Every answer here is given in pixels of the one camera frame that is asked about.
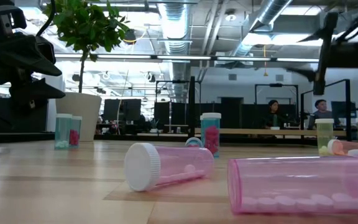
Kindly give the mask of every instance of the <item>door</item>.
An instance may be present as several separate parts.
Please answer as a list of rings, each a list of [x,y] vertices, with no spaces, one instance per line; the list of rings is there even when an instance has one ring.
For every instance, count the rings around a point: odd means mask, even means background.
[[[222,97],[221,99],[221,128],[242,128],[243,98]]]

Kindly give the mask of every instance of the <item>air duct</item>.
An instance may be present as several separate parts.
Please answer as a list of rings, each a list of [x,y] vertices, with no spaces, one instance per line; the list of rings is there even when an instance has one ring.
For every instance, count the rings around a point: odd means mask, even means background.
[[[174,39],[165,42],[165,49],[169,55],[188,55],[190,43],[180,42],[180,39],[188,37],[190,7],[188,4],[168,3],[157,4],[162,18],[162,32],[166,39]],[[170,65],[172,80],[189,80],[190,64],[172,62]],[[184,101],[183,93],[188,85],[174,84],[173,92],[177,101]]]
[[[237,46],[237,48],[231,53],[231,56],[234,57],[243,57],[246,56],[253,45],[247,44],[247,36],[251,30],[255,30],[262,26],[268,26],[273,24],[277,17],[284,11],[284,9],[292,2],[292,0],[264,0],[261,4],[261,7],[258,11],[259,15],[256,17],[256,20],[250,21],[250,17],[247,16],[245,24],[248,27],[245,30],[245,37],[242,42]]]

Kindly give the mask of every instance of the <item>man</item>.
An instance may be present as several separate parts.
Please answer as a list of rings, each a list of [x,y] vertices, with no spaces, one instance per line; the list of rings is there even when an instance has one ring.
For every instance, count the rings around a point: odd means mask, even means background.
[[[309,129],[314,129],[316,119],[326,119],[333,118],[333,112],[327,110],[327,101],[326,100],[317,100],[314,106],[317,108],[317,111],[310,115],[309,117]],[[335,118],[334,124],[339,125],[341,122]]]

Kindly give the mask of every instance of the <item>person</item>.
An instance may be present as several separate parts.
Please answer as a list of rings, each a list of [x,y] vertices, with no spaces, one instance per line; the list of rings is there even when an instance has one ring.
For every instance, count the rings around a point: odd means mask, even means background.
[[[316,119],[329,119],[333,118],[333,112],[327,110],[327,101],[326,100],[316,100],[314,103],[317,111],[310,115],[309,117],[309,126],[308,129],[314,129],[316,124]],[[335,125],[339,125],[341,122],[336,118],[334,120]]]
[[[271,127],[284,127],[284,123],[287,120],[278,109],[278,101],[270,100],[268,103],[268,115],[264,119],[264,128],[270,129]]]

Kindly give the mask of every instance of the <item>ceiling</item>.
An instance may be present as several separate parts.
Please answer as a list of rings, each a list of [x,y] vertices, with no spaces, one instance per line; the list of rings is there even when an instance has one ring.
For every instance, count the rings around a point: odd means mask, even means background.
[[[20,30],[25,34],[36,34],[40,27],[47,20],[47,16],[42,14],[42,11],[37,7],[39,0],[16,0],[16,5],[21,7],[27,19],[27,28]],[[131,29],[135,29],[137,39],[136,44],[131,47],[122,44],[121,48],[111,52],[112,54],[166,54],[165,37],[162,27],[162,19],[160,17],[155,2],[149,1],[149,7],[153,10],[151,12],[127,12],[131,11],[128,4],[137,4],[142,6],[143,1],[110,1],[116,6],[119,6],[121,14],[126,16],[130,23]],[[189,4],[190,17],[188,37],[185,41],[190,42],[191,55],[203,54],[204,36],[207,31],[208,22],[214,19],[212,30],[218,26],[218,20],[222,2],[218,5],[215,18],[211,18],[212,1],[209,0],[187,0],[194,4]],[[348,0],[347,5],[343,5],[342,1],[328,1],[328,0],[293,0],[292,3],[281,13],[279,18],[286,15],[298,15],[308,18],[316,17],[322,11],[351,11],[358,7],[358,1]],[[211,55],[224,54],[227,55],[242,42],[244,38],[245,20],[257,13],[260,8],[261,0],[230,0],[226,7],[232,9],[232,14],[235,15],[233,21],[225,20],[225,16],[220,23],[219,30],[214,44],[211,47]],[[318,58],[320,41],[307,42],[297,44],[297,41],[305,38],[308,34],[296,32],[297,25],[291,27],[293,32],[286,33],[257,33],[247,35],[247,44],[253,45],[250,55],[255,57],[284,57],[284,58]],[[172,27],[171,32],[179,27]],[[72,47],[65,47],[65,43],[57,39],[57,28],[55,26],[49,27],[43,34],[55,46],[56,54],[73,54],[75,53]],[[210,33],[207,43],[211,43],[213,32]],[[97,54],[106,54],[107,52],[100,48],[96,51]],[[191,66],[189,74],[198,77],[200,66],[196,62],[182,62]],[[222,84],[222,85],[243,85],[246,83],[272,83],[275,82],[276,75],[283,75],[284,83],[291,83],[291,73],[286,72],[281,67],[286,66],[310,66],[300,63],[264,63],[254,62],[252,65],[241,65],[236,63],[232,69],[219,67],[220,65],[210,64],[205,73],[203,83],[205,84]],[[76,87],[78,82],[73,80],[73,75],[80,71],[80,63],[78,59],[59,60],[57,67],[63,72],[66,81],[67,91],[78,91]],[[101,95],[103,98],[119,98],[125,97],[145,97],[144,103],[151,105],[154,101],[155,83],[148,81],[148,75],[154,75],[156,80],[172,80],[175,78],[175,71],[172,71],[171,62],[108,62],[100,61],[97,63],[86,62],[84,75],[84,92]],[[236,81],[228,79],[229,74],[237,74]],[[174,86],[171,84],[159,83],[159,88],[162,89],[158,100],[177,99],[177,92],[174,91]],[[106,93],[98,93],[98,89],[103,89]],[[183,95],[186,95],[186,86],[183,87]]]

